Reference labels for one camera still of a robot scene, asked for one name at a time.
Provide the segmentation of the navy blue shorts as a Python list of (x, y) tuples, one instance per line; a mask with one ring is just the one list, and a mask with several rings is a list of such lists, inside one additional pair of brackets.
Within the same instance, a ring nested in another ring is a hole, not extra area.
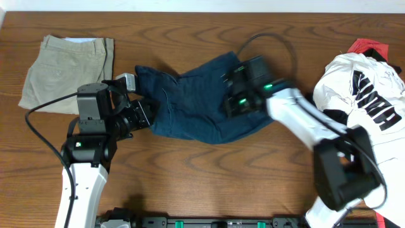
[(158, 136), (225, 144), (271, 124), (272, 119), (263, 111), (226, 116), (223, 78), (239, 62), (237, 55), (229, 52), (179, 76), (135, 66), (139, 95), (159, 102), (150, 130)]

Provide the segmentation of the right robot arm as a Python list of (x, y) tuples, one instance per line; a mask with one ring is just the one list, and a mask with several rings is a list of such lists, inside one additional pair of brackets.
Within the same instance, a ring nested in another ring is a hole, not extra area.
[(314, 107), (289, 80), (274, 79), (262, 56), (222, 75), (227, 117), (264, 111), (313, 152), (318, 198), (305, 215), (308, 227), (340, 227), (376, 188), (386, 187), (367, 131), (348, 128)]

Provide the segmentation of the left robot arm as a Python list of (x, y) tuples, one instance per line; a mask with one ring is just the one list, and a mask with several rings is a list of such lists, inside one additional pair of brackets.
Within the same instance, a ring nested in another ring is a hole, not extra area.
[(61, 147), (67, 168), (56, 227), (94, 227), (118, 141), (150, 127), (159, 109), (153, 99), (131, 101), (118, 82), (86, 84), (77, 92), (79, 116), (71, 121)]

